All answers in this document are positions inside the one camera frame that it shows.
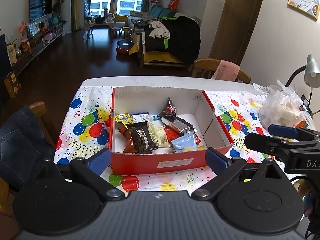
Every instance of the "blue snack packet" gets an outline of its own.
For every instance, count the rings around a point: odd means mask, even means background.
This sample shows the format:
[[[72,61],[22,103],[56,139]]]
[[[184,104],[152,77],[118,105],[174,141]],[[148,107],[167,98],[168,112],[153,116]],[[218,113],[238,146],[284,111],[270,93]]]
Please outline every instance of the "blue snack packet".
[[[185,134],[173,141],[171,144],[176,152],[190,152],[190,151],[197,151],[197,144],[195,140],[195,136],[193,133]]]

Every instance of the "potted plant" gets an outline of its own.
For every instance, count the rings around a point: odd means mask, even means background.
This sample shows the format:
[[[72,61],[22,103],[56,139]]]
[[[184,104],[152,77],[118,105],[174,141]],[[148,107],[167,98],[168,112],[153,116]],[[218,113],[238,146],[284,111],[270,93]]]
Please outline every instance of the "potted plant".
[[[65,0],[56,0],[56,3],[52,6],[53,16],[59,17],[60,21],[65,24],[66,21],[61,19],[61,4],[64,3]]]

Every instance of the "small stool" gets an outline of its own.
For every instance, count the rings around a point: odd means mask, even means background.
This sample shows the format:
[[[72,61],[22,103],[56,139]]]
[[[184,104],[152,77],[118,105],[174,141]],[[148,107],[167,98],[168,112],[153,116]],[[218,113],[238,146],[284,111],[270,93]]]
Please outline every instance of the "small stool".
[[[117,35],[117,32],[119,32],[119,36],[121,36],[121,28],[120,27],[112,27],[112,40],[114,36]]]
[[[124,32],[124,37],[127,37],[128,36],[128,33],[129,33],[129,27],[122,27],[122,31],[121,31],[121,35],[122,35],[122,32]]]

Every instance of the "blue gripper pad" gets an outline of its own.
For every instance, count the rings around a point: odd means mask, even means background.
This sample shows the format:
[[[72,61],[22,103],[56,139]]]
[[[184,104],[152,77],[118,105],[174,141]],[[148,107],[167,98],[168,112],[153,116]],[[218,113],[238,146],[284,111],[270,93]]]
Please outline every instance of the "blue gripper pad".
[[[212,147],[209,147],[205,152],[205,162],[217,176],[232,164],[230,158],[225,157]]]
[[[103,148],[96,154],[86,160],[86,164],[95,174],[101,175],[103,171],[110,165],[111,151],[108,148]]]

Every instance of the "white table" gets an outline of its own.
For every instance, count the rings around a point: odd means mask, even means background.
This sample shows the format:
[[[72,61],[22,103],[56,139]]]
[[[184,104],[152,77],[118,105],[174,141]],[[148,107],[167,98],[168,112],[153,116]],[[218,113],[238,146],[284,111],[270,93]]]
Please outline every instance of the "white table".
[[[122,76],[87,79],[83,86],[143,86],[143,87],[172,87],[215,91],[247,91],[255,95],[261,93],[254,90],[250,84],[212,80],[193,77],[168,76]]]

